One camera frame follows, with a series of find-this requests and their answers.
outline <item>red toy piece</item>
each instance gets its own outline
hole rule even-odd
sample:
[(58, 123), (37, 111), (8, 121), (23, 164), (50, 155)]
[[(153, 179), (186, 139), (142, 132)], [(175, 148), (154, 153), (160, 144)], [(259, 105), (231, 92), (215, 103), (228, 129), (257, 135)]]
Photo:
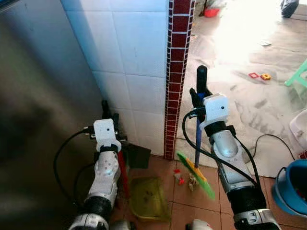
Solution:
[(259, 75), (257, 73), (249, 73), (248, 74), (251, 78), (258, 78)]
[(204, 15), (207, 18), (212, 18), (212, 17), (215, 17), (218, 14), (219, 11), (220, 11), (220, 9), (218, 9), (218, 8), (205, 9)]
[(182, 184), (184, 184), (184, 179), (183, 179), (183, 178), (180, 178), (180, 179), (179, 179), (179, 185), (182, 185)]

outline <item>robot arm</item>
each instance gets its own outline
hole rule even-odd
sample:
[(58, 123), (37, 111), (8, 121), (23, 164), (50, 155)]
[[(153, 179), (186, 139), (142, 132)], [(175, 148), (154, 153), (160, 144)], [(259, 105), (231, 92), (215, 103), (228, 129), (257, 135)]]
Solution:
[[(198, 117), (201, 121), (200, 130), (205, 130), (209, 138), (211, 154), (206, 155), (215, 157), (223, 189), (234, 212), (235, 227), (238, 230), (281, 230), (271, 210), (266, 208), (260, 184), (250, 180), (251, 174), (242, 157), (242, 145), (235, 138), (235, 129), (233, 126), (226, 126), (229, 115), (228, 98), (219, 93), (212, 95), (206, 87), (206, 73), (205, 66), (200, 66), (197, 70), (197, 78), (203, 79), (202, 87), (207, 97), (201, 101), (195, 90), (190, 89), (192, 103), (197, 109), (190, 112), (189, 117)], [(237, 171), (221, 163), (221, 160), (235, 166)], [(208, 227), (206, 223), (194, 221), (191, 229), (202, 230)]]
[(120, 176), (117, 153), (121, 143), (116, 140), (112, 119), (94, 122), (96, 149), (95, 179), (84, 202), (83, 211), (69, 230), (109, 230), (109, 218), (117, 195)]

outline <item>gray floor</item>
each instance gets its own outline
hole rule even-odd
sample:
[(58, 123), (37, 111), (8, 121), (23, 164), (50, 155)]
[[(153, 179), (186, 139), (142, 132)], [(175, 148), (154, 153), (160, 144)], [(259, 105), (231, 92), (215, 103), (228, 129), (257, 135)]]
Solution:
[[(288, 124), (306, 108), (306, 89), (299, 84), (286, 87), (283, 83), (307, 58), (306, 22), (281, 18), (276, 0), (234, 0), (220, 17), (197, 15), (196, 12), (179, 123), (192, 108), (189, 89), (196, 87), (196, 69), (206, 65), (209, 89), (229, 98), (228, 124), (235, 126), (237, 136), (251, 151), (257, 137), (269, 133), (281, 137), (294, 154), (301, 153), (303, 150)], [(264, 47), (262, 41), (272, 45)], [(248, 76), (251, 72), (269, 73), (272, 79), (252, 79)], [(194, 139), (195, 121), (190, 120), (187, 126), (187, 133)], [(177, 137), (183, 138), (181, 126)], [(202, 147), (209, 149), (205, 134)], [(186, 141), (177, 139), (177, 150), (194, 159), (195, 151)], [(260, 175), (276, 176), (292, 158), (282, 143), (264, 137), (259, 142), (255, 161)], [(216, 167), (205, 156), (200, 162)]]

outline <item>blue bucket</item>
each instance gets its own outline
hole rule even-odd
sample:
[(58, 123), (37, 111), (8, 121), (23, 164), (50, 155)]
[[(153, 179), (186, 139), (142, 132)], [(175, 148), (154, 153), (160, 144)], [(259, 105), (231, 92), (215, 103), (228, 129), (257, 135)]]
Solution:
[(298, 190), (307, 194), (307, 160), (296, 160), (287, 168), (283, 167), (272, 188), (273, 198), (282, 210), (307, 218), (307, 202), (299, 196)]

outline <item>red object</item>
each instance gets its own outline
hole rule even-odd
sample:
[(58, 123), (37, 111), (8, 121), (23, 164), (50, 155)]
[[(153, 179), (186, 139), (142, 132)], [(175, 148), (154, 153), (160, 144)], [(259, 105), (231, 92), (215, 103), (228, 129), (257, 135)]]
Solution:
[(123, 152), (119, 151), (118, 153), (118, 164), (120, 168), (120, 177), (123, 183), (125, 197), (128, 199), (130, 196), (129, 188), (128, 188), (128, 176), (126, 171), (126, 164), (123, 157)]
[(249, 73), (248, 74), (251, 78), (258, 78), (259, 75), (257, 73)]
[(300, 159), (307, 159), (307, 150), (305, 150), (304, 152), (302, 152), (302, 153), (299, 155), (299, 158), (300, 158)]
[(183, 179), (183, 178), (180, 178), (180, 179), (179, 179), (179, 185), (182, 185), (182, 184), (184, 184), (184, 179)]
[(218, 9), (218, 8), (205, 9), (203, 14), (207, 18), (212, 18), (212, 17), (215, 17), (218, 14), (219, 11), (220, 11), (220, 9)]

